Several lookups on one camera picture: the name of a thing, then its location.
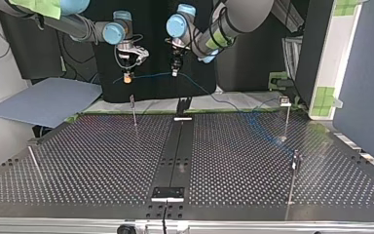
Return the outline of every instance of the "table surface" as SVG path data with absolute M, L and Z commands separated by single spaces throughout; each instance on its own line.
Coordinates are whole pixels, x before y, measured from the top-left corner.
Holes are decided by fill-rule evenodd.
M 0 217 L 374 222 L 374 166 L 303 113 L 137 118 L 81 116 L 5 162 Z M 184 202 L 153 203 L 156 187 Z

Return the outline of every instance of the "black curtain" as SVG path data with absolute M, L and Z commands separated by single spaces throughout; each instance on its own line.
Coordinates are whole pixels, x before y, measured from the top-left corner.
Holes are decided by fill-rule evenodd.
M 197 8 L 196 26 L 205 31 L 212 9 L 210 0 L 94 0 L 86 10 L 86 17 L 95 21 L 111 21 L 113 12 L 126 10 L 132 13 L 134 33 L 141 33 L 144 39 L 137 43 L 147 49 L 150 57 L 135 70 L 135 76 L 170 72 L 170 45 L 166 23 L 176 12 L 180 3 L 191 4 Z M 114 47 L 106 43 L 93 46 L 98 73 L 101 77 L 103 98 L 108 102 L 128 102 L 130 95 L 136 100 L 153 98 L 178 98 L 204 95 L 205 92 L 183 76 L 159 76 L 155 78 L 134 79 L 131 84 L 123 81 L 114 83 L 123 73 L 114 60 Z M 191 52 L 184 58 L 182 73 L 189 75 L 197 84 L 212 93 L 215 90 L 215 62 L 204 64 L 197 61 Z

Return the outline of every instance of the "gray panel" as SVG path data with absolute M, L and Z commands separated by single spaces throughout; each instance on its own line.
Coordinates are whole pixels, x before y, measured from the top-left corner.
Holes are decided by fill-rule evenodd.
M 374 1 L 363 4 L 335 127 L 374 156 Z
M 170 116 L 81 117 L 0 168 L 0 215 L 145 218 L 170 129 Z

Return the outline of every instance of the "metal rod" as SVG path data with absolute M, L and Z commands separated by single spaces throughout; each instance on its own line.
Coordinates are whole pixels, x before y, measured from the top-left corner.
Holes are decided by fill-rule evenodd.
M 289 117 L 290 117 L 290 106 L 287 107 L 286 127 L 289 124 Z
M 136 126 L 135 99 L 134 99 L 134 95 L 130 96 L 130 103 L 131 103 L 131 108 L 132 108 L 132 116 L 134 118 L 134 125 Z

